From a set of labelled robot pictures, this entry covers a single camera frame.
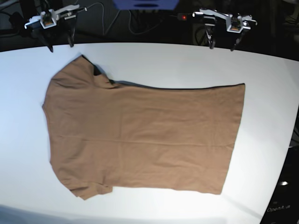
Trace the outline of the brown T-shirt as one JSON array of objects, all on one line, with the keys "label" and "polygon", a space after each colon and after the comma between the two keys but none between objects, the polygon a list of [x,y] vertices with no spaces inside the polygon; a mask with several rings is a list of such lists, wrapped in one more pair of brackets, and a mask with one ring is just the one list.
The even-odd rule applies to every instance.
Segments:
[{"label": "brown T-shirt", "polygon": [[50,163],[82,199],[113,187],[219,195],[244,96],[245,84],[159,89],[114,82],[79,56],[46,91]]}]

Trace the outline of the power strip with red light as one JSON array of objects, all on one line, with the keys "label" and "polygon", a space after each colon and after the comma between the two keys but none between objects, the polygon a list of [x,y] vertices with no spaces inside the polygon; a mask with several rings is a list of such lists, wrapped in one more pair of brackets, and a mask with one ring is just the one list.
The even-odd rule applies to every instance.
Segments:
[{"label": "power strip with red light", "polygon": [[193,15],[190,13],[178,13],[177,19],[179,21],[190,21],[193,19]]}]

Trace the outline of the blue plastic object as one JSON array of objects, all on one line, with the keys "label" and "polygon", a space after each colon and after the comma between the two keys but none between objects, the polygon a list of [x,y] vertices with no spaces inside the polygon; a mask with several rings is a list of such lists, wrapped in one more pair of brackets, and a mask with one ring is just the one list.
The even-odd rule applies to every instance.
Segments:
[{"label": "blue plastic object", "polygon": [[179,0],[113,0],[120,10],[173,10]]}]

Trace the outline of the black OpenArm box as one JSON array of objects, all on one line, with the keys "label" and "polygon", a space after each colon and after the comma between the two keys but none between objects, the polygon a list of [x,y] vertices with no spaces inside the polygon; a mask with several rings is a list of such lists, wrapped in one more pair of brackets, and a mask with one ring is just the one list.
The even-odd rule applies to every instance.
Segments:
[{"label": "black OpenArm box", "polygon": [[277,185],[260,224],[299,222],[299,147],[288,149]]}]

